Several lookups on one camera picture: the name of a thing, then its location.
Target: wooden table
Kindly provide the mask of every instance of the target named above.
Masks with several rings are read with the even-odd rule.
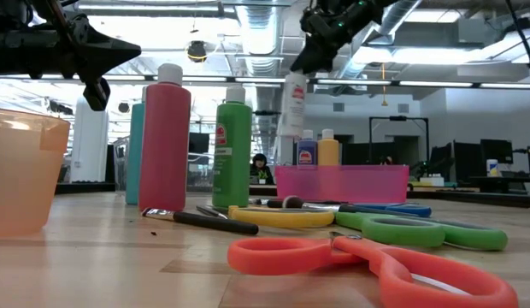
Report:
[[[244,236],[142,218],[123,200],[114,192],[58,196],[41,234],[0,239],[0,308],[381,307],[366,264],[306,275],[240,275],[227,265],[227,247]],[[191,195],[187,208],[209,202]],[[530,210],[421,203],[438,218],[505,230],[505,252],[449,246],[428,252],[500,275],[518,292],[521,307],[530,307]],[[262,228],[260,235],[327,237],[334,229],[353,232]]]

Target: black hair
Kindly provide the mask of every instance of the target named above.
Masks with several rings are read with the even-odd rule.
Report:
[[[258,160],[264,162],[263,166],[267,166],[267,157],[266,157],[265,155],[259,153],[259,154],[256,154],[256,155],[251,159],[251,161],[252,161],[252,163],[253,163],[254,165],[256,165],[256,161],[258,161]]]

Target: woman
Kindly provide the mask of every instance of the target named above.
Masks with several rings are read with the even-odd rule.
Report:
[[[265,184],[274,185],[273,175],[271,174],[271,169],[267,166],[267,158],[265,155],[261,153],[256,154],[251,161],[250,176],[257,176],[260,183],[262,180],[265,180]]]

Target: orange scissors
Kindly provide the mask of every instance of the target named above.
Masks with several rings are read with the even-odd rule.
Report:
[[[446,258],[386,246],[358,235],[332,233],[331,240],[255,238],[229,246],[229,265],[250,275],[289,275],[329,264],[369,261],[379,277],[385,308],[517,308],[514,289],[484,270]],[[457,287],[448,293],[413,283],[411,273]]]

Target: orange plastic cup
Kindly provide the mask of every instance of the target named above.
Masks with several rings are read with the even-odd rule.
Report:
[[[0,236],[46,224],[68,135],[67,121],[0,109]]]

